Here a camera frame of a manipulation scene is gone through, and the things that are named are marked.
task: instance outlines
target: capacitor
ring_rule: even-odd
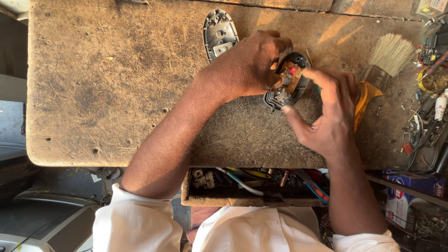
[[[447,98],[444,94],[442,94],[439,98],[437,98],[437,100],[435,100],[434,119],[436,121],[442,120],[446,108],[447,108]]]
[[[280,187],[285,187],[286,182],[288,181],[288,177],[289,177],[289,172],[288,172],[288,171],[285,171],[285,172],[283,173],[283,177],[282,177],[281,180],[280,180]]]

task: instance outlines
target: green wire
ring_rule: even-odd
[[[428,26],[428,28],[426,28],[426,31],[425,32],[423,32],[423,35],[422,35],[422,44],[420,45],[420,46],[423,46],[423,43],[425,43],[425,33],[427,32],[429,30],[429,26]]]

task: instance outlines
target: brush bristles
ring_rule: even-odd
[[[386,34],[376,43],[369,64],[377,65],[395,77],[412,61],[413,49],[412,43],[401,35]]]

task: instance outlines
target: shirt sleeve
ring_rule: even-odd
[[[96,211],[95,252],[179,252],[182,228],[173,220],[171,199],[152,199],[112,185],[109,206]]]
[[[333,248],[335,252],[400,252],[389,230],[382,235],[333,235]]]

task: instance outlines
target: yellow brush handle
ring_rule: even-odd
[[[369,104],[370,100],[373,97],[383,95],[383,92],[366,81],[360,81],[359,88],[361,89],[361,98],[359,98],[359,102],[356,104],[355,109],[355,132],[361,123],[362,116],[364,115],[364,111],[366,110],[367,104]]]

